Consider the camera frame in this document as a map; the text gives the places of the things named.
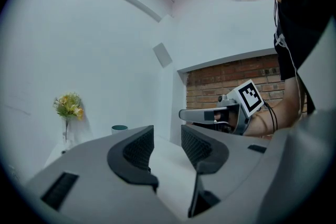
black t-shirt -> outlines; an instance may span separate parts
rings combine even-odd
[[[331,0],[281,0],[277,3],[274,46],[282,80],[292,78],[321,37],[332,14]],[[307,94],[308,113],[314,110]]]

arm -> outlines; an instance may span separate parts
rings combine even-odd
[[[303,104],[305,102],[304,101],[305,93],[299,78],[298,81],[301,95],[301,111],[302,111]],[[276,114],[278,120],[278,129],[291,127],[300,116],[299,108],[300,108],[299,89],[296,78],[293,77],[285,80],[285,95],[283,97],[283,100],[273,108],[274,113]],[[262,136],[272,133],[273,133],[273,125],[271,115],[268,111],[265,111],[252,116],[251,122],[244,135]]]

small cup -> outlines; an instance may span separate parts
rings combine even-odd
[[[125,125],[115,125],[112,126],[112,134],[117,134],[120,133],[122,131],[128,130],[128,127]]]

brick wall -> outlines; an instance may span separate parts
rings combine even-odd
[[[187,81],[187,108],[216,107],[218,96],[252,79],[261,97],[274,107],[284,97],[277,54],[254,57],[191,71]]]

person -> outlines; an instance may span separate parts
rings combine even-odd
[[[278,129],[292,126],[301,116],[305,92],[308,114],[314,104],[300,80],[297,70],[318,42],[331,18],[332,0],[275,0],[274,46],[278,54],[281,80],[285,92],[281,102],[274,107]],[[229,124],[235,127],[237,115],[230,113]],[[274,132],[268,111],[253,115],[244,135],[262,136]]]

